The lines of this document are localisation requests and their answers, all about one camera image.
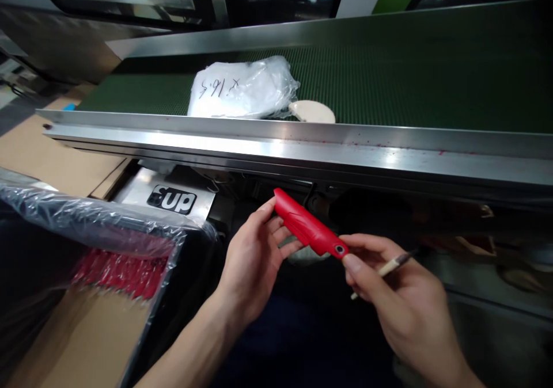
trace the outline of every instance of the cardboard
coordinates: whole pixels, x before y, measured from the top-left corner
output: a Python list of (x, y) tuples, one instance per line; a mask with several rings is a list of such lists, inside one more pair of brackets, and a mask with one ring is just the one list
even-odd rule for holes
[(111, 174), (96, 188), (90, 196), (92, 198), (106, 200), (110, 195), (112, 195), (113, 190), (116, 187), (118, 181), (123, 177), (127, 166), (132, 162), (132, 158), (126, 158), (123, 162), (119, 164), (117, 168), (113, 170)]
[[(94, 86), (83, 85), (54, 101), (48, 109), (78, 104)], [(86, 153), (42, 134), (40, 116), (31, 116), (0, 137), (0, 166), (50, 184), (68, 195), (89, 196), (124, 158)]]
[(115, 388), (147, 314), (121, 294), (69, 289), (6, 388)]

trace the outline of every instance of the red knife handle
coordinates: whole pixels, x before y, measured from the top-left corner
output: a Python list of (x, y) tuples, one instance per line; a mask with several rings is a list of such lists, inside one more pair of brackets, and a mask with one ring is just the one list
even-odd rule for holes
[(284, 220), (284, 225), (304, 246), (311, 246), (319, 256), (330, 253), (342, 258), (349, 249), (326, 225), (299, 205), (280, 188), (275, 189), (276, 213)]

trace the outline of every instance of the metal rail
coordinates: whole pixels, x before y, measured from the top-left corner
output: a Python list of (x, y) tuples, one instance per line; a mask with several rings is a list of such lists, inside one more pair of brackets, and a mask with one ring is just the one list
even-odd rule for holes
[(553, 204), (551, 135), (37, 112), (53, 122), (47, 136), (80, 150), (462, 199)]

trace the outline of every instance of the hand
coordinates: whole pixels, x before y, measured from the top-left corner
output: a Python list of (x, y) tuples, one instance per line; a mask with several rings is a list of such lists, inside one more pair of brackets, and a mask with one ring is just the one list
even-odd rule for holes
[(292, 233), (279, 216), (267, 222), (276, 200), (271, 198), (250, 215), (233, 237), (221, 281), (215, 291), (235, 308), (244, 326), (257, 319), (263, 311), (282, 261), (303, 248), (297, 240), (278, 248)]
[(405, 250), (374, 235), (340, 238), (352, 252), (342, 259), (346, 281), (361, 298), (374, 303), (397, 356), (435, 386), (483, 387), (461, 352), (441, 282), (409, 260), (390, 274), (389, 285), (377, 271)]

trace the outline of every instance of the left hand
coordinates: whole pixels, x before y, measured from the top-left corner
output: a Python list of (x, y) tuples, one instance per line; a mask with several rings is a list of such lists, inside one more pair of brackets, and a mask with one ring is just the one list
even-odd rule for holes
[(215, 291), (233, 306), (244, 326), (257, 319), (265, 308), (284, 259), (304, 247), (295, 240), (278, 248), (292, 233), (281, 217), (269, 220), (276, 200), (273, 197), (263, 204), (234, 235)]

